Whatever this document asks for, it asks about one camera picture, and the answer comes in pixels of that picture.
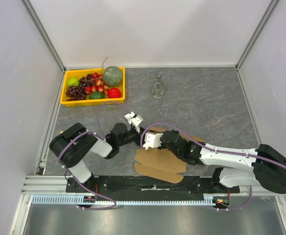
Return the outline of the red cherry bunch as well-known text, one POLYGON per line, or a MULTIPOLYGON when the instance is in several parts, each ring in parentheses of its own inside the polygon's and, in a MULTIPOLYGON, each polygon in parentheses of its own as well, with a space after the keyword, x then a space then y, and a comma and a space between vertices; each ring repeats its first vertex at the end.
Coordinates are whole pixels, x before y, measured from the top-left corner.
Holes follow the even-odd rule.
POLYGON ((104 95, 108 95, 109 86, 103 80, 103 74, 97 72, 88 73, 79 79, 80 86, 84 89, 87 95, 93 92, 101 92, 104 95))

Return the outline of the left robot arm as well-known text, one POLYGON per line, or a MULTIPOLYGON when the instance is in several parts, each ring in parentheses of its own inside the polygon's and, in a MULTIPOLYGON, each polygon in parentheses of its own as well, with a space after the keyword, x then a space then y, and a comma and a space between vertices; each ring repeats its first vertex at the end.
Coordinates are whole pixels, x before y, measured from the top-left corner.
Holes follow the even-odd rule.
POLYGON ((105 136, 105 140, 95 133, 87 131, 81 123, 76 123, 58 136, 49 144, 49 149, 58 160, 77 179, 77 188, 82 192, 93 189, 93 174, 83 161, 88 152, 97 154, 104 159, 111 159, 119 153, 119 147, 131 142, 140 144, 140 136, 144 128, 130 129, 124 123, 117 123, 105 136))

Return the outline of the red tomato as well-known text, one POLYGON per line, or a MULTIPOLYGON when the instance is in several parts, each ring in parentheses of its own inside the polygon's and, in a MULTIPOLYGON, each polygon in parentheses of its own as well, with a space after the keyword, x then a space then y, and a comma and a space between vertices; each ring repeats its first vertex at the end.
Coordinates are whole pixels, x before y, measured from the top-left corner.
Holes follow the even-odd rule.
POLYGON ((118 88, 110 88, 108 90, 108 98, 120 98, 121 95, 121 91, 118 88))

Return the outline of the yellow plastic bin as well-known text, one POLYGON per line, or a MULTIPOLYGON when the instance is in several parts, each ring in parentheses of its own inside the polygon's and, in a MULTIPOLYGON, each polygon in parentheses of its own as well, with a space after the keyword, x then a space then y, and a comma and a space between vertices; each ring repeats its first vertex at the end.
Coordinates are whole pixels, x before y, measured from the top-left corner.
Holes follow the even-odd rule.
POLYGON ((120 70, 123 73, 123 78, 121 83, 116 86, 121 92, 120 98, 108 98, 106 95, 105 98, 102 99, 89 99, 88 96, 86 96, 85 100, 76 100, 76 101, 68 101, 69 97, 66 95, 66 91, 68 89, 67 81, 70 78, 81 78, 83 76, 86 76, 89 73, 97 72, 98 74, 103 73, 103 70, 101 68, 95 68, 95 69, 83 69, 83 70, 68 70, 64 74, 63 78, 63 87, 62 92, 60 96, 60 103, 62 105, 65 105, 67 107, 78 107, 78 106, 96 106, 96 105, 102 105, 106 102, 106 104, 114 104, 114 101, 118 103, 124 103, 126 98, 126 69, 124 67, 119 67, 120 70))

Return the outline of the green apple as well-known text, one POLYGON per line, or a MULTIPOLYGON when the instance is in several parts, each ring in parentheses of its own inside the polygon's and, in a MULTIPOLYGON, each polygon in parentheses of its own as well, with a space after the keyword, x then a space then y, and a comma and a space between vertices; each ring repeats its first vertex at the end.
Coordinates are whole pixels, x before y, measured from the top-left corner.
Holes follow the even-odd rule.
POLYGON ((80 81, 79 81, 79 79, 72 77, 72 78, 69 78, 67 80, 66 84, 68 86, 79 86, 80 85, 80 81))

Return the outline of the dark purple grape bunch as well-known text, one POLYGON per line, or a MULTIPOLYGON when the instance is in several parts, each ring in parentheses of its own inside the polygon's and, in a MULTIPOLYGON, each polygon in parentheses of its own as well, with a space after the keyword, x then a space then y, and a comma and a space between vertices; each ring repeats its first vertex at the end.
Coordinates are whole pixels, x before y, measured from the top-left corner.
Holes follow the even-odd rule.
POLYGON ((85 100, 86 97, 85 87, 83 86, 69 86, 66 91, 66 101, 85 100))

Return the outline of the clear glass bottle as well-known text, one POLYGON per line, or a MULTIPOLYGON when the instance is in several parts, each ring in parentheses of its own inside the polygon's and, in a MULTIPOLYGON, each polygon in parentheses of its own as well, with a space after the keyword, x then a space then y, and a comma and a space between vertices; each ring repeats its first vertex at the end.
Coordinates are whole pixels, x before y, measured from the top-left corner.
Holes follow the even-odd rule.
POLYGON ((164 91, 164 80, 160 74, 158 74, 153 81, 153 96, 154 98, 161 98, 164 91))

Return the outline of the brown cardboard box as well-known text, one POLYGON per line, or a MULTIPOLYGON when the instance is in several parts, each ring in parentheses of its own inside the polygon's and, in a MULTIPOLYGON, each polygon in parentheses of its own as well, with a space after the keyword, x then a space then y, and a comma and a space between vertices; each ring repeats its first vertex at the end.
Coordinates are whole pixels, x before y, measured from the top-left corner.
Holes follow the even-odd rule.
POLYGON ((173 184, 180 183, 184 178, 182 173, 187 170, 187 163, 168 149, 139 148, 134 159, 134 168, 139 174, 173 184))

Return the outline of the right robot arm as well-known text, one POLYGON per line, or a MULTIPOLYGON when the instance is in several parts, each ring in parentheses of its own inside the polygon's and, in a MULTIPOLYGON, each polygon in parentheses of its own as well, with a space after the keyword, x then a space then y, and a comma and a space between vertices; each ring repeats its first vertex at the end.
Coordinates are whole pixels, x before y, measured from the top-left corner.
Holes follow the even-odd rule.
POLYGON ((210 180, 214 192, 236 186, 261 186, 286 193, 286 157, 267 144, 258 148, 232 149, 184 139, 178 131, 165 131, 158 149, 168 149, 189 165, 216 165, 210 180))

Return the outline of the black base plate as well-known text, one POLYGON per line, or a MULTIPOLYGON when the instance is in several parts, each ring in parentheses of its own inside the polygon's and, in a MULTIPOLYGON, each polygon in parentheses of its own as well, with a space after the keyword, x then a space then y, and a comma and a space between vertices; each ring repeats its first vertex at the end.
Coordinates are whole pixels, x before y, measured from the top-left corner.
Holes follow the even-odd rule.
POLYGON ((227 188, 199 176, 185 176, 177 184, 148 176, 98 176, 85 187, 116 201, 203 200, 204 194, 240 193, 238 186, 227 188))

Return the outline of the green netted melon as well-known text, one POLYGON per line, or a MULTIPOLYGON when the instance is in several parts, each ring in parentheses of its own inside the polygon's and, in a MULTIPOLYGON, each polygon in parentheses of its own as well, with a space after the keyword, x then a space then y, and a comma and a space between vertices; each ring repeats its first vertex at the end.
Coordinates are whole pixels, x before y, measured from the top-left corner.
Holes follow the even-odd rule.
POLYGON ((123 72, 116 66, 109 66, 103 74, 104 82, 110 87, 118 86, 123 79, 123 72))

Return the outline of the green avocado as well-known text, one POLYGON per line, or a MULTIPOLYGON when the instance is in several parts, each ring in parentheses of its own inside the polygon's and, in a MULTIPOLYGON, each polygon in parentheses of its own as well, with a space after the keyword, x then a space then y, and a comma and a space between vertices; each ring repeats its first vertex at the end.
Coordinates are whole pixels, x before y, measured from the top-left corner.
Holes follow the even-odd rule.
POLYGON ((105 97, 105 95, 102 92, 96 91, 96 92, 92 92, 88 98, 89 99, 103 99, 105 97))

